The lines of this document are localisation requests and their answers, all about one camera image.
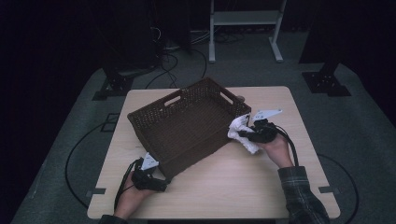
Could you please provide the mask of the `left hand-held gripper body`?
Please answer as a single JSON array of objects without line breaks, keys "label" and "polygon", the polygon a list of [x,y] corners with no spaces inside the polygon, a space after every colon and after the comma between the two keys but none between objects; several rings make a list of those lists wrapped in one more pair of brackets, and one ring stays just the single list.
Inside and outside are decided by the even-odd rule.
[{"label": "left hand-held gripper body", "polygon": [[148,152],[143,158],[136,160],[132,175],[134,186],[137,189],[153,190],[154,186],[166,184],[162,179],[153,176],[159,164]]}]

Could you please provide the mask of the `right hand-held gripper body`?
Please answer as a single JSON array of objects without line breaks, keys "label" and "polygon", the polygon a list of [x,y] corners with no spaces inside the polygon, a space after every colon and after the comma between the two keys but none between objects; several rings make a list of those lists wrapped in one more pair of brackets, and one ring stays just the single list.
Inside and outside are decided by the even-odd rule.
[{"label": "right hand-held gripper body", "polygon": [[277,136],[277,127],[268,119],[280,114],[281,112],[281,109],[259,110],[252,118],[252,130],[254,133],[250,137],[250,140],[256,143],[272,142]]}]

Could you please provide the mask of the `white cloth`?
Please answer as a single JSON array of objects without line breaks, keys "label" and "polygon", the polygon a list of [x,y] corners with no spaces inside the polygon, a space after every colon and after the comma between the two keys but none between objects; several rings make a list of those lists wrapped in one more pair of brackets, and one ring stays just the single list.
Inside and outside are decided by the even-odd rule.
[{"label": "white cloth", "polygon": [[229,131],[227,136],[241,143],[243,147],[250,153],[255,154],[261,148],[253,142],[249,141],[247,137],[241,136],[239,133],[254,133],[254,131],[248,127],[249,114],[235,118],[229,125]]}]

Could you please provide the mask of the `brown woven basket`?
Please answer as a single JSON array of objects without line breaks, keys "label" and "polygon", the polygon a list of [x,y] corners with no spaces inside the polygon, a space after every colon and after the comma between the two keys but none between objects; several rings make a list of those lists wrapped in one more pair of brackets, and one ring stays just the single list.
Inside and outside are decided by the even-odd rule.
[{"label": "brown woven basket", "polygon": [[250,112],[249,105],[207,77],[137,109],[128,120],[171,179],[228,144],[232,121]]}]

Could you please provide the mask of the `person's left hand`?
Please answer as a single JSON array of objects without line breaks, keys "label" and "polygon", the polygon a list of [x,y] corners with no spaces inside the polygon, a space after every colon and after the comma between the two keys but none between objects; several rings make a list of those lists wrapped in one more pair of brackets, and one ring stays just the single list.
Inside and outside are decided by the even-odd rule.
[{"label": "person's left hand", "polygon": [[115,217],[128,219],[138,209],[143,201],[154,194],[153,190],[137,189],[132,181],[132,173],[129,173],[124,183],[122,194],[119,197],[114,212]]}]

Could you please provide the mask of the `person's right hand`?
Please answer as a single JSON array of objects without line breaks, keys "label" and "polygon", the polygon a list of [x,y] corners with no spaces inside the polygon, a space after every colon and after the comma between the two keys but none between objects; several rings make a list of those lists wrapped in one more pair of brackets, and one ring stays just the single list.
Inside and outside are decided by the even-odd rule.
[{"label": "person's right hand", "polygon": [[282,135],[278,134],[272,142],[263,144],[262,147],[278,168],[286,168],[293,165],[290,158],[289,144]]}]

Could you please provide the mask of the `black stand base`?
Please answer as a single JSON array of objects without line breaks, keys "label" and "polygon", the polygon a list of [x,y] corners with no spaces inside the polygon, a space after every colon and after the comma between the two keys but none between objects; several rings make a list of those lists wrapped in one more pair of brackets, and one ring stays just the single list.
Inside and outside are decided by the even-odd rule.
[{"label": "black stand base", "polygon": [[106,79],[92,99],[94,101],[105,101],[108,97],[126,96],[132,88],[134,80],[129,76],[122,75],[114,67],[105,67],[104,73]]},{"label": "black stand base", "polygon": [[302,72],[305,83],[312,93],[326,93],[330,97],[350,96],[346,86],[341,85],[334,72],[338,63],[325,63],[317,72]]}]

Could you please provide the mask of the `white metal stand frame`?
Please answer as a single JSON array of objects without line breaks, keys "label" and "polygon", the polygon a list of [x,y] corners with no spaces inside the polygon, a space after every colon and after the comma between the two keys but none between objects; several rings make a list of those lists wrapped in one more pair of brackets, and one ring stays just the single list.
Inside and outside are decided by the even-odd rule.
[{"label": "white metal stand frame", "polygon": [[274,25],[273,34],[268,37],[270,47],[274,53],[277,63],[283,63],[284,59],[277,45],[277,39],[283,21],[283,16],[288,0],[281,0],[277,10],[258,10],[258,11],[216,11],[215,0],[210,3],[209,19],[209,44],[208,44],[208,61],[216,61],[215,49],[215,28],[219,26],[235,25]]}]

